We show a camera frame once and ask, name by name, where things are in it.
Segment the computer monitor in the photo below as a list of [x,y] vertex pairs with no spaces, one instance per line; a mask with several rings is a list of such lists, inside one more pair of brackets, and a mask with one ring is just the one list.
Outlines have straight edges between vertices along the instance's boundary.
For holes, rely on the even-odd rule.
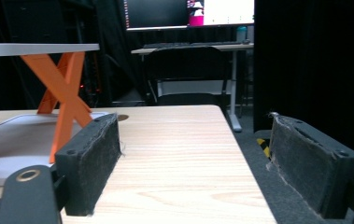
[[123,0],[128,31],[254,23],[255,0]]

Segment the white mat with orange marks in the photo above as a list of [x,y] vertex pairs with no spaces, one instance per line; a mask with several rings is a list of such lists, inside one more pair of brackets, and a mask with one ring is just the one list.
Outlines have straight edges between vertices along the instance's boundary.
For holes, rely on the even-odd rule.
[[[50,153],[58,117],[56,114],[23,114],[0,123],[0,187],[22,168],[52,165]],[[71,140],[78,144],[77,148],[89,146],[89,139],[99,140],[99,136],[114,129],[115,124],[118,130],[117,114],[94,112],[91,117],[92,121],[85,128],[73,121]]]

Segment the light desk with white legs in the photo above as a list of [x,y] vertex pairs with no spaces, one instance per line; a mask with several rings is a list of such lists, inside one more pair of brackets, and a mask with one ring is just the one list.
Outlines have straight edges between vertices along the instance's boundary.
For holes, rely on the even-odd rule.
[[[227,110],[227,118],[230,120],[232,130],[236,133],[242,132],[242,126],[237,120],[237,115],[235,113],[236,100],[237,100],[237,52],[243,51],[248,52],[254,50],[254,44],[250,43],[248,45],[237,44],[237,45],[219,45],[219,46],[185,46],[188,48],[192,47],[213,47],[223,52],[230,52],[232,54],[232,59],[230,60],[231,64],[231,77],[228,80],[228,91],[230,92],[230,107]],[[145,60],[145,57],[151,52],[157,49],[134,49],[131,51],[132,54],[139,55],[141,61]]]

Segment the black curtain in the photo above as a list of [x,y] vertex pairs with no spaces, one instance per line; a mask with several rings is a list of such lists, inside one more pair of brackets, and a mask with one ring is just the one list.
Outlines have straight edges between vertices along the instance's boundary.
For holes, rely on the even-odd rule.
[[354,150],[354,0],[255,0],[254,128],[301,119]]

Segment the black keyboard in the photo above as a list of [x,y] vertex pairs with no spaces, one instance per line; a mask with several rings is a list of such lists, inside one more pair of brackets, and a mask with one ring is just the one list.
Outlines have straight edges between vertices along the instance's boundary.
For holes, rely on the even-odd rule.
[[142,49],[161,49],[161,48],[174,48],[174,47],[185,47],[185,46],[219,46],[219,45],[237,45],[242,44],[241,42],[225,41],[225,42],[176,42],[176,43],[152,43],[145,44]]

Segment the black chair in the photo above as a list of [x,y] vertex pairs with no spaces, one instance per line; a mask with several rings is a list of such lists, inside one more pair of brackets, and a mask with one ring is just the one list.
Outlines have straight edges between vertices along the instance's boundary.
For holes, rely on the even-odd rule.
[[[153,105],[216,105],[224,110],[227,103],[228,60],[214,47],[193,46],[162,48],[152,51],[144,60],[147,90]],[[220,82],[219,93],[200,89],[201,81]],[[163,94],[161,83],[192,84],[192,92]]]

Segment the white shelf with orange legs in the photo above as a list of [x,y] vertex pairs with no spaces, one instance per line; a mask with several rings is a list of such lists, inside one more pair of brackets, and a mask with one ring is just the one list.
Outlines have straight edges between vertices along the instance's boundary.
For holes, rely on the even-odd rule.
[[87,51],[95,44],[0,43],[0,57],[19,56],[46,87],[39,114],[50,114],[59,106],[59,115],[50,149],[49,162],[71,138],[74,123],[81,127],[91,121],[91,109],[78,96],[81,72]]

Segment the yellow and black tape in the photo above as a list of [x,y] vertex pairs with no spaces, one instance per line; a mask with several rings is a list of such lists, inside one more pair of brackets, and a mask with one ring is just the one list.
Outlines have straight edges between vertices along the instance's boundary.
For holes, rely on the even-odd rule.
[[271,150],[270,147],[268,146],[267,142],[265,139],[262,138],[258,138],[257,139],[257,143],[259,144],[259,146],[261,147],[264,155],[266,156],[267,159],[271,159]]

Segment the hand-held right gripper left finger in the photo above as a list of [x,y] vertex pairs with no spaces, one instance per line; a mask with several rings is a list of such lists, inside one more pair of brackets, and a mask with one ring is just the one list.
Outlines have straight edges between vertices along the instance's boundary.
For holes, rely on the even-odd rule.
[[85,217],[94,213],[120,155],[117,114],[93,119],[55,154],[57,173],[69,187],[66,214]]

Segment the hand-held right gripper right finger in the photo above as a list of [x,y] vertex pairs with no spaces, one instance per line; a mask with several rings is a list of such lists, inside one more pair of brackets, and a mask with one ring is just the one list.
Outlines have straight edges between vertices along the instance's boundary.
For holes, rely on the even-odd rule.
[[273,114],[271,160],[284,180],[324,218],[343,218],[354,180],[354,150],[315,127]]

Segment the teal bottle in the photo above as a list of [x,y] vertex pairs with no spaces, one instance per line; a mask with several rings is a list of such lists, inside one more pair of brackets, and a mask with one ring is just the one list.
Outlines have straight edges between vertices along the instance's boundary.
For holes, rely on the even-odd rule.
[[247,31],[248,28],[246,26],[239,26],[236,29],[236,41],[237,42],[244,42],[247,39]]

